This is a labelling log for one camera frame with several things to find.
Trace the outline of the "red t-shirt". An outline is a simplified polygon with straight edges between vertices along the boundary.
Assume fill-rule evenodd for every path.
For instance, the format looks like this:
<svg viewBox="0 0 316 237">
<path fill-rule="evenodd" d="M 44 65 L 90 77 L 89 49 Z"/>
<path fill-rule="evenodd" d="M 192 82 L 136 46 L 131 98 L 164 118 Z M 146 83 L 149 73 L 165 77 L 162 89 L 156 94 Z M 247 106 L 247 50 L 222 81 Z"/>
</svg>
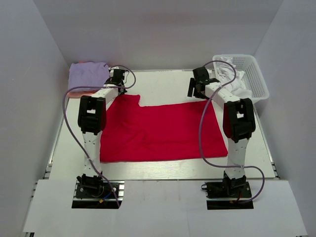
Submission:
<svg viewBox="0 0 316 237">
<path fill-rule="evenodd" d="M 107 109 L 100 161 L 144 162 L 200 158 L 198 128 L 206 101 L 140 106 L 140 95 L 117 97 Z M 207 158 L 228 154 L 212 105 L 202 124 Z"/>
</svg>

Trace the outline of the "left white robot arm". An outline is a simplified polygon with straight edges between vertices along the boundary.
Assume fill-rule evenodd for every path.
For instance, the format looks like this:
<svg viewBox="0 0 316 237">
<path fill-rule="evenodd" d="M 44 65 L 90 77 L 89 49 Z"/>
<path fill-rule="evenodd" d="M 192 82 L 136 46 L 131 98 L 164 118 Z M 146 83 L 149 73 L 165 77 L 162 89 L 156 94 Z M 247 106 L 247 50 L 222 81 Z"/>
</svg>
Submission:
<svg viewBox="0 0 316 237">
<path fill-rule="evenodd" d="M 126 93 L 125 73 L 123 69 L 112 69 L 109 79 L 101 88 L 80 99 L 78 125 L 83 136 L 85 161 L 83 175 L 78 177 L 78 181 L 82 186 L 81 191 L 88 192 L 93 198 L 101 197 L 106 190 L 100 177 L 100 140 L 106 126 L 107 104 Z"/>
</svg>

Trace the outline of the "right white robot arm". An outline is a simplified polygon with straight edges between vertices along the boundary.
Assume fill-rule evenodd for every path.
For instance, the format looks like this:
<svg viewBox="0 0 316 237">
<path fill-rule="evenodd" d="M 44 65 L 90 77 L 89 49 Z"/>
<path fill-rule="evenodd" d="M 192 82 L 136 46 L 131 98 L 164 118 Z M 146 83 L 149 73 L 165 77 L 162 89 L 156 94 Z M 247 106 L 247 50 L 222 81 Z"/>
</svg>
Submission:
<svg viewBox="0 0 316 237">
<path fill-rule="evenodd" d="M 212 165 L 223 168 L 221 185 L 207 185 L 207 190 L 218 197 L 240 197 L 246 186 L 244 171 L 246 147 L 255 131 L 255 118 L 251 99 L 241 99 L 226 90 L 217 79 L 211 79 L 205 67 L 193 70 L 188 96 L 207 99 L 198 128 L 198 146 L 203 159 L 202 124 L 211 101 L 223 109 L 223 131 L 228 139 L 227 165 Z"/>
</svg>

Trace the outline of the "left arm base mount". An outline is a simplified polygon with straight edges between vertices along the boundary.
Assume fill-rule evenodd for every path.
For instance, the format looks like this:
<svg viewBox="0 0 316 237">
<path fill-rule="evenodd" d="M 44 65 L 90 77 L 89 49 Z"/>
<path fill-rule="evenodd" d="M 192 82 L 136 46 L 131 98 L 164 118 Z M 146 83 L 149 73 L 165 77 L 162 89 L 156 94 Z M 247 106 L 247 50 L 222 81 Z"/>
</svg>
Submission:
<svg viewBox="0 0 316 237">
<path fill-rule="evenodd" d="M 97 188 L 76 182 L 72 209 L 118 209 L 115 195 L 107 182 Z"/>
</svg>

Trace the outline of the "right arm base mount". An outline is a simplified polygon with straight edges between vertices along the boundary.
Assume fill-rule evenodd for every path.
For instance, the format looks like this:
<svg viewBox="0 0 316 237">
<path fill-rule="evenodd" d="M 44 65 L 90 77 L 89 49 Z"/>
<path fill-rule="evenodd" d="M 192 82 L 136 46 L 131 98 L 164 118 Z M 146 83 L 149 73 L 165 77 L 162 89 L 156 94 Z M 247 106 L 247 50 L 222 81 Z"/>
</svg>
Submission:
<svg viewBox="0 0 316 237">
<path fill-rule="evenodd" d="M 232 194 L 224 190 L 222 182 L 206 182 L 201 185 L 206 192 L 207 210 L 242 210 L 253 209 L 253 201 L 245 202 L 252 198 L 249 182 L 244 187 L 237 188 Z"/>
</svg>

